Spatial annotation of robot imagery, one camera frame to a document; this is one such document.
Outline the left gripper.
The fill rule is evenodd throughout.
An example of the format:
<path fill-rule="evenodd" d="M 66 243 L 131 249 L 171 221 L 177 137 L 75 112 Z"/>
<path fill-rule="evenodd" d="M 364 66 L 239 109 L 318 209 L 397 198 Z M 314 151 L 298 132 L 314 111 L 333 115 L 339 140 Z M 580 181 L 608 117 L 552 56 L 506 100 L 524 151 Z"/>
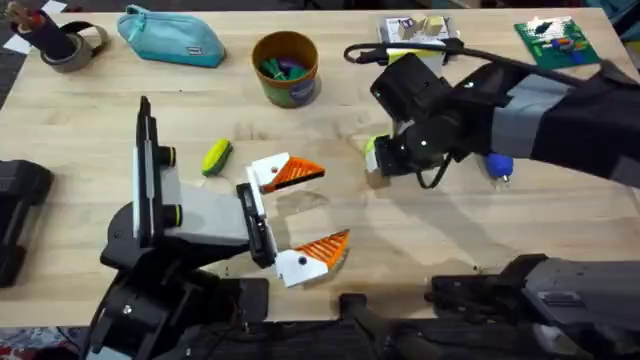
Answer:
<path fill-rule="evenodd" d="M 275 264 L 289 288 L 327 275 L 339 265 L 350 230 L 279 251 L 265 217 L 258 212 L 255 189 L 269 194 L 325 175 L 325 168 L 284 152 L 253 161 L 249 182 L 236 193 L 220 194 L 180 181 L 175 168 L 152 174 L 152 182 L 134 171 L 132 200 L 114 214 L 100 262 L 137 276 L 191 271 L 248 252 L 261 268 Z"/>

